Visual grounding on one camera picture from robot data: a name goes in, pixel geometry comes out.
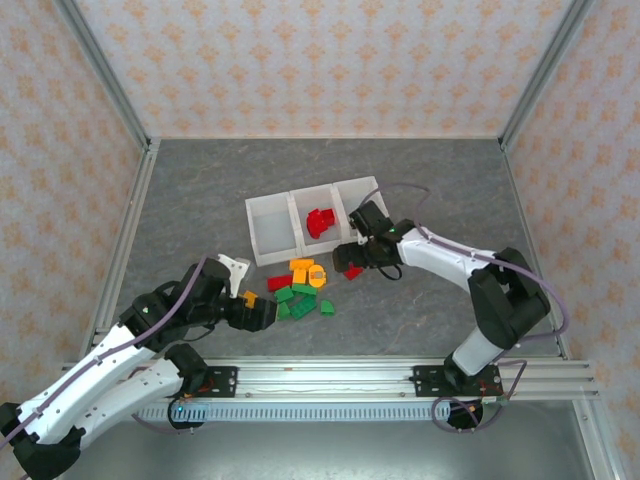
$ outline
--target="patterned wallpaper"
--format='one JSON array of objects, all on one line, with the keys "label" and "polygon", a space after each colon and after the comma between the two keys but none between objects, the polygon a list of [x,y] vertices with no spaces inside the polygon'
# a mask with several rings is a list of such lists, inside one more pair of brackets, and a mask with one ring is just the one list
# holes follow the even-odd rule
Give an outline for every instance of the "patterned wallpaper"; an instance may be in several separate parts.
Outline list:
[{"label": "patterned wallpaper", "polygon": [[496,137],[570,3],[79,1],[171,137]]},{"label": "patterned wallpaper", "polygon": [[510,152],[542,268],[640,471],[640,10],[600,0]]},{"label": "patterned wallpaper", "polygon": [[[140,155],[53,2],[11,3],[0,9],[0,402],[26,400],[77,357]],[[18,468],[4,449],[0,478]]]}]

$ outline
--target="floral wallpaper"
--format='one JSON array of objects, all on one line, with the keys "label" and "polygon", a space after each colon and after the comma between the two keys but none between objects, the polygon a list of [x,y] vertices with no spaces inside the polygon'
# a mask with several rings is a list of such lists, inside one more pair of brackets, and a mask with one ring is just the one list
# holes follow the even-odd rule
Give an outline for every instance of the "floral wallpaper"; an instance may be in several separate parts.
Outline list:
[{"label": "floral wallpaper", "polygon": [[510,151],[542,268],[640,470],[640,10],[600,0]]},{"label": "floral wallpaper", "polygon": [[[52,1],[0,30],[0,402],[19,402],[77,358],[140,152]],[[20,476],[10,448],[0,471]]]},{"label": "floral wallpaper", "polygon": [[497,137],[570,0],[79,0],[151,136]]}]

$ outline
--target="gray marble floor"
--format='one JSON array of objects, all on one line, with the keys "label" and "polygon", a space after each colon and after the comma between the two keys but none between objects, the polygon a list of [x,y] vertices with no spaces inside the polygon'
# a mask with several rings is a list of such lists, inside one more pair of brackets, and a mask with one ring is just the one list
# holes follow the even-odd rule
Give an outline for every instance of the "gray marble floor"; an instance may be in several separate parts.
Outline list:
[{"label": "gray marble floor", "polygon": [[[379,183],[411,181],[432,196],[422,221],[467,245],[529,255],[502,153],[489,140],[167,140],[140,218],[118,300],[172,279],[205,252],[253,258],[244,200],[250,197],[375,175]],[[419,192],[383,194],[392,219],[412,215]],[[329,271],[321,297],[334,317],[314,312],[250,334],[226,325],[197,342],[217,355],[431,355],[449,354],[475,325],[468,295],[435,275],[404,269],[399,282],[367,271],[353,282]],[[259,268],[247,288],[267,294],[266,277],[286,264]],[[548,331],[545,320],[537,331]],[[194,330],[195,336],[200,331]],[[556,355],[555,341],[534,342],[519,354]]]}]

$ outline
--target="building block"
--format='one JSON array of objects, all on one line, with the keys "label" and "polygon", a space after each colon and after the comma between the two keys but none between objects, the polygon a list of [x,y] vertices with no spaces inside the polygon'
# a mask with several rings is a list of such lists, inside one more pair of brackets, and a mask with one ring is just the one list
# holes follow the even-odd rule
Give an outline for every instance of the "building block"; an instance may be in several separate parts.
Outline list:
[{"label": "building block", "polygon": [[295,293],[303,293],[305,295],[317,295],[318,289],[311,287],[309,285],[303,285],[301,283],[294,283],[293,287],[291,287]]},{"label": "building block", "polygon": [[309,270],[309,267],[315,262],[313,258],[294,258],[289,261],[289,270],[295,272],[296,270]]},{"label": "building block", "polygon": [[347,277],[349,281],[351,281],[354,278],[356,278],[358,275],[360,275],[362,272],[364,272],[364,268],[352,266],[351,268],[349,268],[349,270],[344,272],[344,276]]},{"label": "building block", "polygon": [[291,315],[296,320],[300,320],[302,317],[313,311],[318,305],[316,299],[313,297],[305,297],[302,301],[290,308]]},{"label": "building block", "polygon": [[291,316],[291,310],[289,310],[289,305],[285,302],[282,302],[278,305],[278,320],[284,320],[285,318],[289,318]]},{"label": "building block", "polygon": [[307,230],[311,238],[316,240],[335,223],[336,217],[331,208],[326,210],[316,208],[307,215]]},{"label": "building block", "polygon": [[322,288],[327,283],[327,272],[322,265],[312,265],[309,267],[309,285],[315,288]]},{"label": "building block", "polygon": [[284,287],[280,290],[276,290],[274,295],[276,296],[276,301],[278,303],[286,302],[287,300],[291,300],[294,297],[291,287]]},{"label": "building block", "polygon": [[242,298],[244,298],[246,300],[245,305],[249,308],[253,308],[256,305],[256,298],[258,298],[258,295],[256,295],[255,293],[247,290],[246,292],[244,292],[242,294]]},{"label": "building block", "polygon": [[305,284],[307,283],[307,271],[302,269],[302,268],[298,268],[296,270],[293,271],[293,284],[295,285],[296,283],[301,283],[301,284]]},{"label": "building block", "polygon": [[322,302],[320,302],[320,313],[322,315],[333,315],[336,313],[336,309],[329,300],[322,300]]},{"label": "building block", "polygon": [[267,278],[267,290],[275,292],[284,287],[290,287],[293,283],[293,275],[281,275]]}]

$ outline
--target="yellow block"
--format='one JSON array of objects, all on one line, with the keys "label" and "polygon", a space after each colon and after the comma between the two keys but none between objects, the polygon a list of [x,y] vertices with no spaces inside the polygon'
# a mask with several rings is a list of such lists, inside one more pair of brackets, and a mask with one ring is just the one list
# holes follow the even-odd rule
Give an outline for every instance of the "yellow block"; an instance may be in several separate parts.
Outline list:
[{"label": "yellow block", "polygon": [[307,271],[304,268],[296,268],[293,271],[293,283],[307,283]]},{"label": "yellow block", "polygon": [[246,292],[244,292],[244,294],[242,294],[242,298],[246,300],[245,304],[247,305],[247,307],[253,308],[256,306],[256,298],[258,298],[258,295],[247,290]]},{"label": "yellow block", "polygon": [[327,283],[327,272],[322,265],[311,265],[309,267],[309,285],[315,288],[322,288]]},{"label": "yellow block", "polygon": [[293,260],[289,260],[289,270],[295,272],[298,269],[309,270],[309,267],[313,265],[315,262],[313,258],[294,258]]}]

